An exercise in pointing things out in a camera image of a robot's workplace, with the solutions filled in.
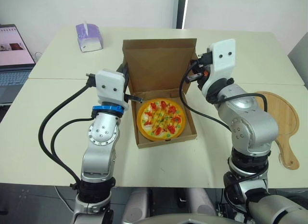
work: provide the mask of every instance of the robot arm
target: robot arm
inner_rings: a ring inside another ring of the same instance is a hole
[[[257,224],[307,222],[308,211],[303,207],[268,193],[268,156],[278,126],[269,113],[259,108],[254,96],[248,97],[233,84],[230,76],[235,65],[235,40],[213,43],[198,62],[192,69],[195,75],[185,81],[197,80],[202,95],[215,105],[232,132],[230,171],[224,175],[226,200],[236,210],[244,209]]]
[[[72,224],[110,223],[111,188],[116,151],[120,136],[119,124],[128,99],[142,102],[141,98],[125,94],[128,85],[127,66],[117,72],[101,70],[95,75],[95,86],[99,103],[93,106],[94,123],[88,130],[88,148],[83,156],[81,182],[76,196]]]

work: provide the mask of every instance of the blue ring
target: blue ring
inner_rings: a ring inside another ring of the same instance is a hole
[[[111,105],[96,105],[93,106],[92,110],[112,110],[115,112],[124,113],[124,108],[120,105],[117,106],[111,106]]]

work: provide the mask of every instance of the tomato slice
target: tomato slice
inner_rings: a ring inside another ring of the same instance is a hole
[[[153,114],[152,114],[151,112],[145,112],[145,114],[148,115],[148,116],[150,116],[150,117],[153,116]]]
[[[171,134],[175,133],[175,127],[173,125],[168,125],[168,130]]]
[[[168,113],[175,113],[177,109],[174,106],[170,106],[168,109]]]
[[[181,122],[181,118],[178,117],[178,116],[176,116],[176,117],[172,118],[172,121],[173,121],[173,122],[180,123],[180,122]]]
[[[158,127],[156,130],[155,130],[155,135],[158,136],[162,131],[162,128],[161,127]]]
[[[163,100],[160,102],[160,105],[161,105],[162,109],[165,109],[166,106],[167,106],[167,104]]]
[[[144,123],[144,125],[149,125],[149,124],[152,124],[150,121],[147,121]]]
[[[156,104],[155,104],[155,103],[151,103],[151,108],[152,108],[153,110],[156,110],[156,109],[157,109]]]

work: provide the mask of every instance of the laptop keyboard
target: laptop keyboard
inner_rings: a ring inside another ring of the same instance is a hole
[[[23,85],[30,71],[0,73],[0,86]]]

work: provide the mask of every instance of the laptop screen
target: laptop screen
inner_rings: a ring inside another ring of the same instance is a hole
[[[15,25],[0,26],[0,68],[34,66],[23,39]]]

